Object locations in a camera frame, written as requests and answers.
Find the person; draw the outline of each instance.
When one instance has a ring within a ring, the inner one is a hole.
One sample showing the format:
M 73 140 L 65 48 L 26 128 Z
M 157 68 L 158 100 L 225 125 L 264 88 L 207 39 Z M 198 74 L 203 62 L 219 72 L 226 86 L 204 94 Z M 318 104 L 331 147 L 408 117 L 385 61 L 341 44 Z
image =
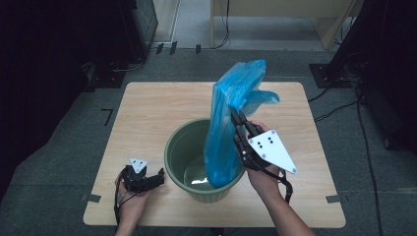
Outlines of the person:
M 261 126 L 265 132 L 269 130 L 269 128 L 262 122 L 251 122 L 254 125 Z M 268 166 L 267 170 L 275 175 L 278 175 L 279 169 L 274 165 Z M 282 197 L 276 179 L 269 177 L 262 171 L 255 171 L 248 168 L 246 171 L 248 172 L 248 177 L 252 187 L 256 190 L 261 200 L 267 207 L 268 213 L 278 235 L 315 235 Z M 126 201 L 120 207 L 120 224 L 117 228 L 116 236 L 130 236 L 134 233 L 152 190 L 147 191 L 140 196 L 133 196 L 133 194 L 127 192 L 124 185 L 121 184 L 119 188 L 119 196 L 123 193 L 126 193 L 123 199 L 129 201 Z

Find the forearm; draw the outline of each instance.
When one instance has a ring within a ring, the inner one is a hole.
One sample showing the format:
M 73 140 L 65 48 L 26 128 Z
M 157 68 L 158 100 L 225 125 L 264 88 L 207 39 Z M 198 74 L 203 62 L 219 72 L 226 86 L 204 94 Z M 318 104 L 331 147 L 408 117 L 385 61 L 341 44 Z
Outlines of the forearm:
M 285 199 L 278 194 L 261 196 L 278 234 L 281 236 L 315 235 Z

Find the person's right hand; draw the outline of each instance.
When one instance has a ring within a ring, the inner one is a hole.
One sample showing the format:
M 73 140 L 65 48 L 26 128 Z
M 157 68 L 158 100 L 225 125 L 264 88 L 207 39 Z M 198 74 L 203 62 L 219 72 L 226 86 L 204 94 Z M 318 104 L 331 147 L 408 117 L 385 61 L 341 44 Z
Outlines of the person's right hand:
M 252 124 L 261 126 L 261 128 L 266 132 L 269 128 L 262 122 L 251 121 Z M 252 169 L 246 169 L 248 171 L 249 180 L 251 181 L 252 187 L 258 192 L 260 197 L 263 198 L 279 198 L 283 199 L 282 195 L 279 192 L 278 182 L 276 179 L 266 175 L 266 173 L 261 170 L 256 171 Z M 278 175 L 279 168 L 275 165 L 270 165 L 266 168 L 267 171 Z

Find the person's right arm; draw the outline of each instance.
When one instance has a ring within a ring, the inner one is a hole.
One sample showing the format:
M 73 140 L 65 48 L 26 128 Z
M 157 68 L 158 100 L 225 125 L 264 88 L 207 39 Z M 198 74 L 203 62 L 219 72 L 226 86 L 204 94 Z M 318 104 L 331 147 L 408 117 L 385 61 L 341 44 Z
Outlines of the person's right arm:
M 264 131 L 269 130 L 261 122 L 252 122 L 261 126 Z M 278 167 L 270 165 L 267 170 L 278 175 Z M 280 236 L 315 235 L 307 224 L 298 216 L 294 209 L 285 201 L 279 192 L 277 180 L 262 171 L 247 169 L 249 180 L 264 202 L 269 215 Z

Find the finger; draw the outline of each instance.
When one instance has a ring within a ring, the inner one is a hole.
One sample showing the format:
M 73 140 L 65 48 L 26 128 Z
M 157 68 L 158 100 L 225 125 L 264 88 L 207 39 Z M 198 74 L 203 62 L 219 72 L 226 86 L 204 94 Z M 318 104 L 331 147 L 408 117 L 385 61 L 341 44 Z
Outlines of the finger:
M 257 126 L 261 126 L 261 128 L 266 132 L 268 130 L 270 130 L 270 128 L 268 128 L 264 123 L 260 122 L 260 121 L 251 121 L 252 124 L 257 125 Z

